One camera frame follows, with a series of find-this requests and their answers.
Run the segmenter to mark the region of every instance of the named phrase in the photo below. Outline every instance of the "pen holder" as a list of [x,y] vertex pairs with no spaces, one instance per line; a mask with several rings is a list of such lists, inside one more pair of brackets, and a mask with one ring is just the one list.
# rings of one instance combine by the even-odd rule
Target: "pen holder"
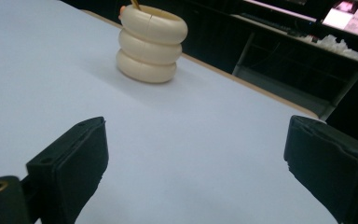
[[116,56],[121,72],[150,83],[172,79],[187,36],[186,23],[164,10],[147,6],[138,10],[132,5],[122,11],[121,23]]

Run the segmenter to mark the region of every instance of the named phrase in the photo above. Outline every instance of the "table surface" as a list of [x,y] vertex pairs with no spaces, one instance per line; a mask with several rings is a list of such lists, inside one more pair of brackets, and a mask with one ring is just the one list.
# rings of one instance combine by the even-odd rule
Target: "table surface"
[[181,57],[152,85],[119,29],[55,0],[0,0],[0,176],[104,116],[110,161],[76,223],[335,223],[283,160],[292,107]]

